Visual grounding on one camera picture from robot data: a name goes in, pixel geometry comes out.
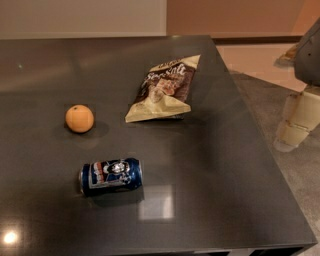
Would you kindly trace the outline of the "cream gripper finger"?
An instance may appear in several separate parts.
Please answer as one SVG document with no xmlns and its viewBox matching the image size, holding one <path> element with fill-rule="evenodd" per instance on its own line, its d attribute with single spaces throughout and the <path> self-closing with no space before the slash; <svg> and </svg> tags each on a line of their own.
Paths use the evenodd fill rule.
<svg viewBox="0 0 320 256">
<path fill-rule="evenodd" d="M 296 149 L 319 124 L 320 87 L 309 85 L 287 97 L 274 147 L 280 152 Z"/>
</svg>

